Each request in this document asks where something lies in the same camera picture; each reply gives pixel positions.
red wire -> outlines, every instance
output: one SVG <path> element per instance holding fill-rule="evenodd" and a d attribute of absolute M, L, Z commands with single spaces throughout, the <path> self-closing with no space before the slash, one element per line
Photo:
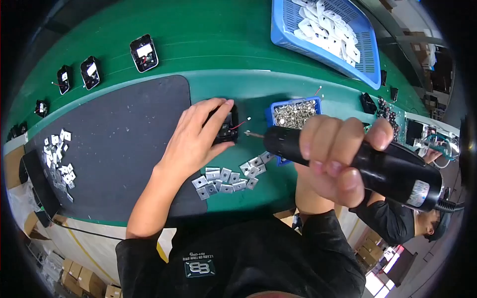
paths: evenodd
<path fill-rule="evenodd" d="M 232 127 L 230 130 L 238 128 L 238 127 L 241 126 L 243 123 L 245 123 L 245 121 L 243 121 L 242 123 L 240 123 L 239 125 L 237 125 L 237 126 L 235 126 L 235 127 Z"/>
<path fill-rule="evenodd" d="M 315 92 L 315 96 L 318 94 L 320 90 L 321 90 L 321 87 Z"/>

shirt logo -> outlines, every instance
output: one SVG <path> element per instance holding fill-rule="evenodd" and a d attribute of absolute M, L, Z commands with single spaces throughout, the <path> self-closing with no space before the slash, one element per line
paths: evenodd
<path fill-rule="evenodd" d="M 215 275 L 215 266 L 212 261 L 213 255 L 205 253 L 190 253 L 189 257 L 184 257 L 184 270 L 187 278 L 204 277 Z"/>

hand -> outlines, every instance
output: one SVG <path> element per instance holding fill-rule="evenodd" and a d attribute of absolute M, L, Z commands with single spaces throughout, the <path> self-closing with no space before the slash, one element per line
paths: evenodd
<path fill-rule="evenodd" d="M 424 159 L 426 164 L 430 164 L 441 155 L 442 155 L 442 152 L 429 148 L 426 154 L 422 158 Z"/>
<path fill-rule="evenodd" d="M 382 151 L 393 140 L 393 128 L 385 119 L 378 119 L 365 135 L 356 118 L 310 118 L 300 134 L 301 155 L 310 166 L 295 164 L 299 177 L 330 201 L 349 208 L 358 206 L 364 198 L 364 185 L 360 172 L 350 164 L 363 139 Z"/>
<path fill-rule="evenodd" d="M 157 166 L 162 170 L 170 169 L 178 172 L 181 178 L 186 180 L 214 157 L 233 146 L 234 142 L 224 142 L 212 146 L 233 105 L 232 99 L 212 98 L 200 101 L 183 111 L 176 130 Z M 218 106 L 219 109 L 202 127 L 209 113 Z"/>

gray anti-static mat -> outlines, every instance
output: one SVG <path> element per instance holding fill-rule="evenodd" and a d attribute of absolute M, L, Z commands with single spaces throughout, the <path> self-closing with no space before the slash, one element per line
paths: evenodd
<path fill-rule="evenodd" d="M 61 165 L 72 164 L 76 187 L 66 194 L 53 187 L 65 216 L 126 222 L 161 159 L 183 110 L 190 107 L 189 84 L 180 75 L 158 78 L 102 95 L 78 106 L 42 129 L 26 150 L 43 152 L 44 139 L 72 133 Z M 48 166 L 42 161 L 44 169 Z M 180 188 L 169 212 L 170 219 L 203 214 L 201 201 L 190 182 Z"/>

worker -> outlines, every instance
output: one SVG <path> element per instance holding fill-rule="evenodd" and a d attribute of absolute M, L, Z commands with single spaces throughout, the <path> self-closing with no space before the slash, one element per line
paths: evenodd
<path fill-rule="evenodd" d="M 116 247 L 123 297 L 361 297 L 365 275 L 334 205 L 352 207 L 362 201 L 361 175 L 349 165 L 364 138 L 377 150 L 391 142 L 393 130 L 385 120 L 378 120 L 366 136 L 356 118 L 318 115 L 306 122 L 300 149 L 310 167 L 297 165 L 296 195 L 310 196 L 314 204 L 300 210 L 302 235 L 272 215 L 227 215 L 210 221 L 205 215 L 178 228 L 169 262 L 161 259 L 157 239 L 179 188 L 234 145 L 212 146 L 233 105 L 233 100 L 212 98 L 180 116 L 129 217 L 126 240 Z"/>
<path fill-rule="evenodd" d="M 423 156 L 430 164 L 442 153 L 429 149 Z M 424 236 L 436 241 L 446 232 L 450 214 L 431 210 L 418 212 L 386 198 L 376 192 L 366 190 L 364 200 L 356 208 L 350 208 L 356 215 L 374 230 L 383 240 L 392 246 Z"/>

